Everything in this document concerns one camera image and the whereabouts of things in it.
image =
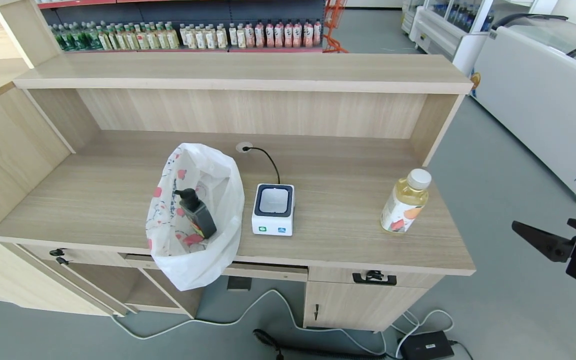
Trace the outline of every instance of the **drawer handle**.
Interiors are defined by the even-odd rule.
[[[353,272],[352,280],[356,284],[386,285],[388,287],[397,285],[396,275],[387,275],[386,280],[384,280],[384,274],[379,270],[369,270],[366,272],[366,278],[362,278],[362,274],[359,272]]]

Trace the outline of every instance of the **drawer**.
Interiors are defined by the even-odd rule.
[[[323,283],[355,284],[353,274],[359,274],[363,280],[368,269],[322,268],[311,266],[308,268],[308,281]],[[384,276],[395,276],[398,287],[430,289],[444,276],[436,273],[413,273],[401,271],[382,271]]]
[[[24,248],[42,260],[55,260],[57,256],[50,255],[50,251],[57,248],[52,246],[23,244]],[[109,265],[112,267],[131,267],[124,256],[117,252],[100,250],[82,250],[80,248],[61,248],[63,259],[73,264]]]
[[[158,269],[157,264],[149,255],[129,253],[125,256],[130,266],[140,269]],[[308,268],[304,266],[286,266],[276,264],[259,264],[255,262],[233,262],[222,275],[241,276],[242,278],[258,278],[271,280],[301,281],[308,280]]]

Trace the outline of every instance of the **white bottle cap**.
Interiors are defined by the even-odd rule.
[[[430,176],[430,173],[422,168],[416,168],[410,171],[407,176],[408,185],[418,191],[426,189],[430,185],[432,179],[433,177]]]

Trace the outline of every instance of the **pink bottle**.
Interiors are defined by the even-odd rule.
[[[285,46],[286,48],[292,48],[293,47],[293,23],[290,22],[290,19],[288,19],[286,26],[283,28],[283,34],[285,35],[285,37],[283,39],[283,46]]]
[[[302,47],[302,23],[299,21],[292,27],[292,47]]]
[[[284,47],[284,25],[281,21],[274,27],[274,47]]]
[[[263,48],[265,45],[264,41],[265,37],[265,30],[264,25],[261,23],[261,20],[258,20],[256,26],[254,27],[254,38],[256,38],[255,45],[258,48]]]
[[[306,21],[306,25],[303,26],[303,45],[306,48],[313,47],[313,25]]]
[[[275,27],[273,23],[270,22],[270,19],[268,19],[268,23],[265,25],[265,45],[268,48],[275,47]]]
[[[317,19],[315,25],[313,26],[313,34],[312,34],[312,44],[314,46],[318,46],[322,43],[322,23],[320,23],[320,19]]]

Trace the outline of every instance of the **white cable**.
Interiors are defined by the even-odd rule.
[[[406,312],[404,312],[404,318],[412,325],[414,326],[414,328],[412,330],[410,330],[409,332],[405,332],[403,330],[401,330],[400,328],[398,328],[395,325],[390,325],[391,328],[393,328],[394,330],[397,330],[398,332],[405,334],[404,337],[401,339],[401,341],[399,342],[399,344],[397,345],[397,351],[395,351],[395,356],[394,358],[396,359],[402,359],[402,357],[400,357],[400,350],[402,349],[402,344],[404,344],[404,342],[406,341],[406,339],[408,339],[411,335],[413,335],[414,332],[416,332],[419,328],[421,328],[426,321],[428,320],[428,318],[430,317],[430,315],[434,314],[434,313],[441,313],[444,314],[445,316],[448,317],[448,319],[450,319],[450,326],[448,326],[448,328],[446,328],[446,330],[444,330],[444,332],[446,331],[450,331],[453,330],[453,328],[455,327],[455,321],[453,319],[452,316],[450,316],[450,314],[448,312],[445,312],[444,310],[432,310],[431,312],[428,312],[428,315],[426,315],[423,318],[423,321],[419,322],[419,319],[417,319],[417,317],[412,313],[409,312],[408,310]],[[434,331],[424,331],[424,332],[419,332],[417,333],[417,335],[422,335],[422,334],[427,334],[427,333],[434,333]]]
[[[297,326],[297,322],[295,322],[295,316],[293,315],[293,311],[290,308],[290,304],[288,304],[288,301],[286,300],[286,298],[281,294],[281,292],[275,290],[275,289],[270,289],[266,292],[264,292],[261,296],[259,296],[253,303],[250,304],[250,306],[247,307],[247,309],[244,311],[244,313],[235,321],[232,322],[225,322],[225,323],[220,323],[220,322],[213,322],[213,321],[206,321],[206,320],[200,320],[200,319],[190,319],[188,321],[184,321],[182,323],[176,324],[172,327],[169,327],[165,330],[153,333],[151,335],[147,335],[147,336],[141,336],[141,335],[137,335],[136,333],[130,331],[130,329],[128,329],[124,324],[122,324],[121,322],[119,322],[116,317],[113,315],[112,321],[114,321],[115,324],[119,325],[120,328],[122,328],[126,333],[128,333],[131,337],[135,338],[135,339],[139,339],[139,340],[148,340],[148,339],[152,339],[154,337],[158,337],[159,335],[163,335],[169,331],[173,331],[176,328],[180,328],[181,326],[184,326],[186,324],[190,324],[192,322],[198,322],[201,324],[208,324],[208,325],[214,325],[214,326],[231,326],[231,325],[235,325],[238,322],[242,321],[242,319],[246,316],[246,314],[249,312],[250,309],[252,309],[252,307],[254,305],[256,305],[256,303],[258,303],[263,297],[267,296],[270,293],[275,293],[277,294],[281,300],[283,300],[283,302],[286,304],[286,307],[288,307],[288,313],[290,314],[290,319],[292,319],[292,325],[295,326],[295,328],[297,328],[298,330],[302,330],[302,331],[310,331],[313,333],[329,333],[331,331],[340,331],[343,333],[343,335],[345,335],[346,338],[350,339],[350,341],[355,344],[355,346],[357,346],[358,348],[360,348],[361,350],[365,351],[366,353],[372,354],[372,355],[382,355],[384,353],[386,353],[386,338],[384,337],[384,333],[379,331],[379,334],[381,335],[381,341],[383,342],[383,351],[382,352],[375,352],[372,351],[364,346],[362,346],[361,344],[359,344],[359,342],[357,342],[357,340],[355,340],[354,338],[352,338],[352,336],[349,335],[349,333],[347,333],[345,330],[343,330],[342,328],[322,328],[322,329],[315,329],[315,328],[302,328]]]

